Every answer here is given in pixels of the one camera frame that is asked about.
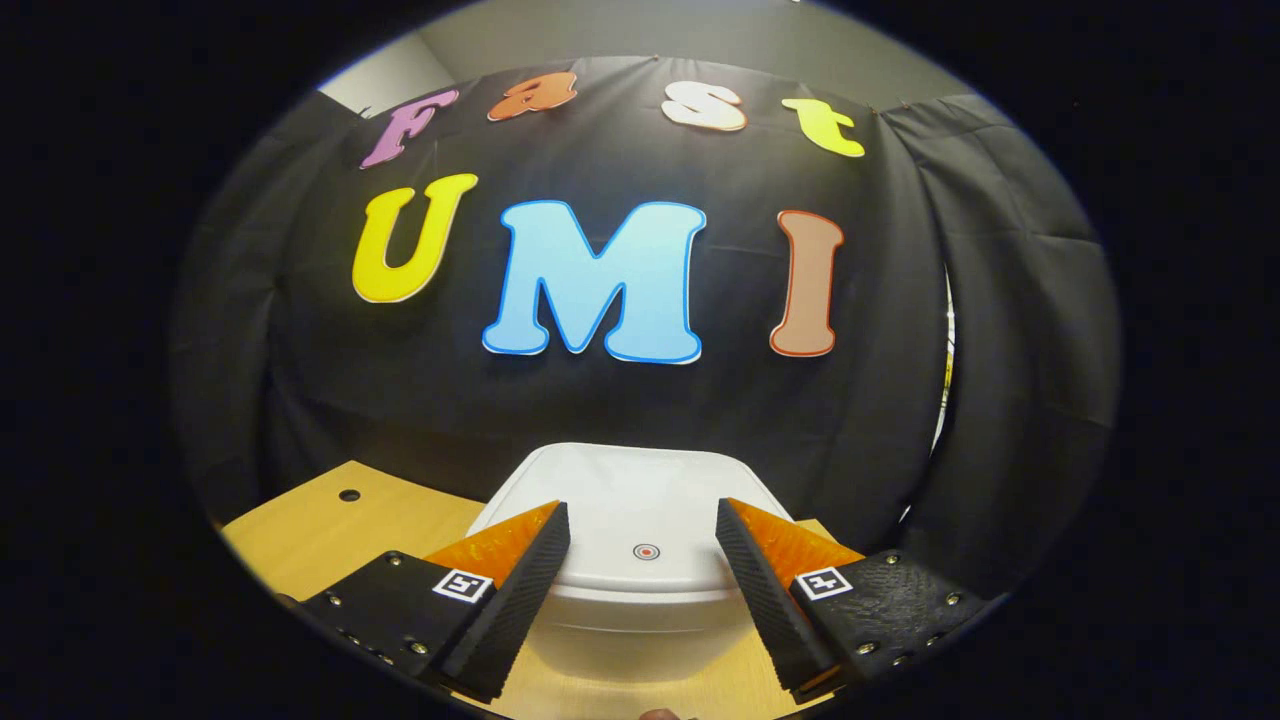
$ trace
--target yellow letter u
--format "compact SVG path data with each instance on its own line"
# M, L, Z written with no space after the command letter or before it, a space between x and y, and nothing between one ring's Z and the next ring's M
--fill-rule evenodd
M436 179L426 186L430 205L417 247L408 263L399 268L387 266L387 246L392 240L396 218L408 201L413 190L402 187L379 195L365 208L365 231L360 234L356 247L356 261L351 268L351 282L356 293L369 302L399 302L408 300L426 287L435 275L444 258L444 243L449 240L449 228L458 209L462 193L476 186L479 178L471 173L461 173Z

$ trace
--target textured rubber pad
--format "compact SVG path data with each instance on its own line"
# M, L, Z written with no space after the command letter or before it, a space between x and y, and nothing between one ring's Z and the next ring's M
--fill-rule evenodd
M457 692L489 702L502 688L534 616L568 552L568 505L561 502L516 562L502 589L439 666Z
M782 688L794 691L836 665L835 656L823 646L813 625L778 584L773 569L728 498L719 501L716 539L742 589L751 621L773 660Z

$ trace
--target gray wall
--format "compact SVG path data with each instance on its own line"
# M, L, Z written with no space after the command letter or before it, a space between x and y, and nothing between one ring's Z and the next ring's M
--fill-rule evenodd
M911 49L808 0L484 0L321 90L370 114L454 82L589 55L663 55L797 79L887 108L973 92Z

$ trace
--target black fabric backdrop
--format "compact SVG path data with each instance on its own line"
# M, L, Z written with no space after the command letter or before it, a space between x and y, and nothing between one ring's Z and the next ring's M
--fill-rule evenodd
M572 70L577 97L490 123L506 88ZM676 124L676 79L742 97L745 129ZM804 83L714 63L591 58L456 86L404 152L357 169L389 113L308 99L251 151L193 240L172 333L188 471L228 521L346 461L486 501L534 448L561 441L707 450L750 465L797 518L863 551L901 542L986 597L1023 578L1074 514L1119 392L1116 301L1098 240L1034 145L975 96L872 113ZM822 150L786 97L854 119L867 155ZM443 263L412 299L351 287L365 205L475 173ZM684 366L622 363L558 340L531 357L480 343L497 316L509 232L500 213L562 200L599 251L646 201L692 205ZM835 350L773 352L787 284L781 210L845 233ZM408 258L421 204L388 260ZM956 309L948 429L937 452L947 268ZM902 510L911 511L899 524Z

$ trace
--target black gripper pad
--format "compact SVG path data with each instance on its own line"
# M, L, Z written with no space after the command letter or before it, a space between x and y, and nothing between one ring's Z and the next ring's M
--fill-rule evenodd
M746 524L726 498L721 498L717 510L716 539L742 589L782 688L795 691L836 665L836 657L778 583Z
M561 502L453 651L443 664L433 664L444 675L445 687L480 702L502 694L534 616L564 561L568 542L568 505Z
M837 650L851 684L919 665L987 605L901 550L797 575L791 596Z

